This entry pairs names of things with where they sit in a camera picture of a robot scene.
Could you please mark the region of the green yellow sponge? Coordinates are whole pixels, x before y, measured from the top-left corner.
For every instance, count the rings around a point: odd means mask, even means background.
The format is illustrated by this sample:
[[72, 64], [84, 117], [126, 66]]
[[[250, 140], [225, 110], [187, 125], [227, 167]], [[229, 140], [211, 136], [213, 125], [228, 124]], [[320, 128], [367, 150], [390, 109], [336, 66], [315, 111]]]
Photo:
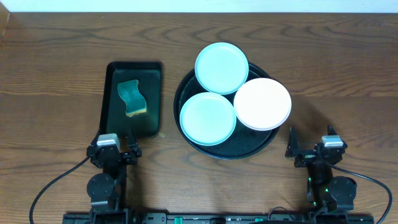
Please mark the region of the green yellow sponge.
[[139, 80], [130, 80], [118, 84], [118, 95], [126, 104], [128, 117], [147, 112], [147, 102], [139, 91]]

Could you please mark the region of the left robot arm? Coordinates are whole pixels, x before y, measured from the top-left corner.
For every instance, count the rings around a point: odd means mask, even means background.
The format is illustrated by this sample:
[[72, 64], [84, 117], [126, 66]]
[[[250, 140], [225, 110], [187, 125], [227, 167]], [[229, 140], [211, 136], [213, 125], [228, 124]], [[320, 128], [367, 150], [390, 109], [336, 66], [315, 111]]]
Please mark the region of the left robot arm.
[[121, 152], [119, 137], [99, 130], [86, 150], [90, 162], [102, 172], [87, 184], [91, 210], [95, 214], [120, 212], [125, 208], [127, 166], [136, 165], [142, 156], [131, 131], [127, 132], [128, 152]]

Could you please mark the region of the white pink plate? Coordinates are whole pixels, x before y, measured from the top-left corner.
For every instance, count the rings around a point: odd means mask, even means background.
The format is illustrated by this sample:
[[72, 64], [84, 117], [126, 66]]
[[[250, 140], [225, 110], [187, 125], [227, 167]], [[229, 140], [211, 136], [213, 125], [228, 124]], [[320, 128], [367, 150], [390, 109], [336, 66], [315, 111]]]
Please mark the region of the white pink plate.
[[270, 78], [246, 82], [235, 94], [236, 116], [245, 126], [268, 131], [278, 128], [290, 115], [292, 99], [286, 87]]

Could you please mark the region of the mint plate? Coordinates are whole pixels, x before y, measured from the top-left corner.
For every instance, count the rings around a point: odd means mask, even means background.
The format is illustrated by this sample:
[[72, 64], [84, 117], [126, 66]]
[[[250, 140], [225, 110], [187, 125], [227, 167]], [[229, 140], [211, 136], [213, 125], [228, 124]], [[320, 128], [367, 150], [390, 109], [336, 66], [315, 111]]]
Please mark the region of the mint plate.
[[226, 141], [236, 127], [236, 113], [224, 96], [203, 92], [190, 97], [179, 115], [184, 135], [202, 146], [214, 146]]
[[199, 84], [205, 90], [228, 95], [246, 82], [249, 63], [237, 46], [217, 42], [206, 46], [198, 54], [194, 71]]

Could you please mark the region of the mint plate top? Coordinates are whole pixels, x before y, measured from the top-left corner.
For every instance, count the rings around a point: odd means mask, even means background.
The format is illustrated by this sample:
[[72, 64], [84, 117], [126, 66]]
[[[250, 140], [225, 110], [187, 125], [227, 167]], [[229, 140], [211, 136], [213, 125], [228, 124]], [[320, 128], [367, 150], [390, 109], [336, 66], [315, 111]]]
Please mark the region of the mint plate top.
[[249, 63], [237, 46], [217, 42], [206, 46], [198, 54], [194, 71], [199, 84], [205, 90], [228, 95], [246, 82]]

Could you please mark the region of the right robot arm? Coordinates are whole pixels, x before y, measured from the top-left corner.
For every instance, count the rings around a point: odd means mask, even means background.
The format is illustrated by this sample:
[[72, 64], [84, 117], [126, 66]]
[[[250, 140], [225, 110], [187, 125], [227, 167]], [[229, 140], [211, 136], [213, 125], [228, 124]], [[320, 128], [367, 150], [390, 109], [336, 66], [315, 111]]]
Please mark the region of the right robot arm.
[[334, 176], [332, 166], [342, 160], [347, 144], [328, 127], [328, 134], [312, 150], [301, 150], [296, 133], [289, 129], [286, 158], [294, 158], [294, 167], [308, 171], [307, 199], [316, 208], [328, 213], [348, 212], [354, 209], [356, 182], [349, 177]]

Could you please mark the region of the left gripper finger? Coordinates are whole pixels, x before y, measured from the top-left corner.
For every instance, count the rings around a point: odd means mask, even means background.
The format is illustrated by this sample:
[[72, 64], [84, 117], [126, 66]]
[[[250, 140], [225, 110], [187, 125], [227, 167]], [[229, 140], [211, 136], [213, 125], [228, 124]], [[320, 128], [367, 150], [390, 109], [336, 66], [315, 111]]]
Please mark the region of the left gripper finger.
[[127, 132], [127, 148], [129, 149], [129, 154], [135, 157], [141, 157], [142, 151], [137, 143], [135, 137], [131, 130]]
[[97, 147], [97, 141], [98, 141], [99, 136], [100, 136], [100, 133], [96, 133], [96, 136], [94, 137], [94, 139], [90, 143], [90, 147]]

